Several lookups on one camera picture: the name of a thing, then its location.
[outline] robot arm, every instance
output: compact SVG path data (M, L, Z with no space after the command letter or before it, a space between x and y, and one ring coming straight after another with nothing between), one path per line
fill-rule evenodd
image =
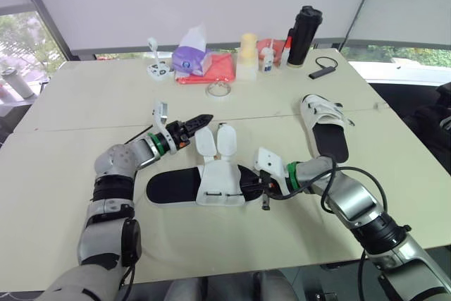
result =
M188 146L194 132L213 118L203 114L164 126L165 110L163 104L155 112L160 133L114 145L95 161L94 193L78 243L79 266L60 276L39 301L114 301L126 270L134 274L141 255L140 225L134 219L133 204L137 171L166 152L174 154Z
M290 178L302 187L331 170L328 157L295 165ZM323 196L330 174L305 192ZM357 180L337 171L326 196L330 210L348 228L381 271L379 282L390 300L451 300L451 281L408 231L384 211L378 200Z

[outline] red cloth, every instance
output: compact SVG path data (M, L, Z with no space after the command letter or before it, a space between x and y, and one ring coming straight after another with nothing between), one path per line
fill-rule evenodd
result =
M179 84L208 84L210 82L235 80L232 54L213 54L211 56L211 66L203 77L190 75L186 78L177 78Z

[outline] green ring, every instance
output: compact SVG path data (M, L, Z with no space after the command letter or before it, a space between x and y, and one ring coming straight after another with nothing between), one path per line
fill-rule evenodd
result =
M147 133L147 135L150 136L150 138L154 142L159 154L164 155L166 152L164 151L163 145L161 144L159 138L157 138L156 135L153 135L152 133Z
M293 192L299 189L299 183L296 179L296 165L297 162L292 162L287 165L288 176L290 178L291 186L293 186Z

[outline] black water bottle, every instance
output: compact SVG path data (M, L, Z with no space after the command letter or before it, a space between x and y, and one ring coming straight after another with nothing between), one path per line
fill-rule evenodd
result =
M292 37L288 65L300 67L304 63L311 41L318 26L323 22L323 13L311 6L303 6L296 16L295 26L290 30Z

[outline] purple tissue box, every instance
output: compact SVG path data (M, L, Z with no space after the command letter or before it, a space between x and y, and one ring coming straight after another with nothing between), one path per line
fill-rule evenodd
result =
M211 54L194 47L181 46L172 54L172 67L178 72L204 76L211 66Z

